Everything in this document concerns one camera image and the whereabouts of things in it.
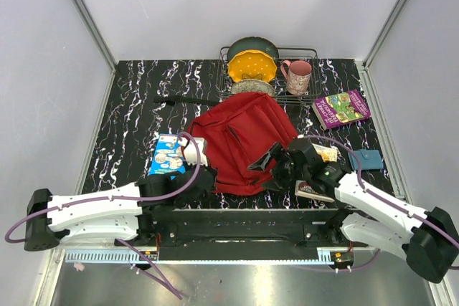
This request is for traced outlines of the red student backpack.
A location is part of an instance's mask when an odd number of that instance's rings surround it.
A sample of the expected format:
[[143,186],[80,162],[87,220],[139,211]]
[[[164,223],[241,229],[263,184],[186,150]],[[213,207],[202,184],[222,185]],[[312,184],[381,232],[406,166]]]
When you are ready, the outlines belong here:
[[207,142],[205,155],[217,171],[217,193],[253,196],[272,178],[271,162],[265,171],[251,171],[249,165],[262,158],[276,143],[284,148],[298,136],[287,113],[268,94],[242,92],[223,102],[183,96],[156,96],[154,102],[167,105],[195,103],[212,108],[192,120],[186,130]]

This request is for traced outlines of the yellow paperback book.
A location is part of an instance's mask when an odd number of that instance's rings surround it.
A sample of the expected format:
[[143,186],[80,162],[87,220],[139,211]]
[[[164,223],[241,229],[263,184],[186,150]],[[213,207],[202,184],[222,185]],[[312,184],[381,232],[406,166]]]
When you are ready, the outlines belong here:
[[295,195],[323,202],[334,202],[334,189],[342,177],[334,162],[325,162],[312,144],[298,154],[295,169]]

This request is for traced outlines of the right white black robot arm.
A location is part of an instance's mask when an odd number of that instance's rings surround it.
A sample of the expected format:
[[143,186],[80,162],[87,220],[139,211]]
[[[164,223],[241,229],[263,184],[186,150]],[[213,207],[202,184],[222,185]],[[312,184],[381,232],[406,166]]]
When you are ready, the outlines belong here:
[[421,278],[439,283],[458,258],[458,231],[449,213],[431,211],[401,201],[351,171],[325,161],[310,137],[298,136],[287,148],[275,143],[250,171],[268,171],[268,190],[294,190],[306,183],[314,199],[331,199],[349,205],[339,209],[319,231],[319,238],[334,246],[359,242],[389,252],[406,261]]

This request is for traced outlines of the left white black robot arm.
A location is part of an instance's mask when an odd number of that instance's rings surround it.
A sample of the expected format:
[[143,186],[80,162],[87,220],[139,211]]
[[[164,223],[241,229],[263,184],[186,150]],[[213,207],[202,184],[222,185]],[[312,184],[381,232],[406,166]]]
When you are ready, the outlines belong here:
[[27,205],[24,250],[39,252],[61,244],[146,246],[156,235],[153,212],[171,211],[208,198],[217,172],[202,166],[184,173],[152,174],[107,191],[74,196],[36,190]]

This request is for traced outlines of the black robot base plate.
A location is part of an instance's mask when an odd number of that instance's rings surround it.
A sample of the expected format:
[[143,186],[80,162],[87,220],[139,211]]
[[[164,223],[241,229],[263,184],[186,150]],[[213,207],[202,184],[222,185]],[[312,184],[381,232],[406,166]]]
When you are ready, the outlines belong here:
[[134,247],[186,244],[285,244],[292,247],[346,246],[339,228],[350,209],[166,209],[137,216]]

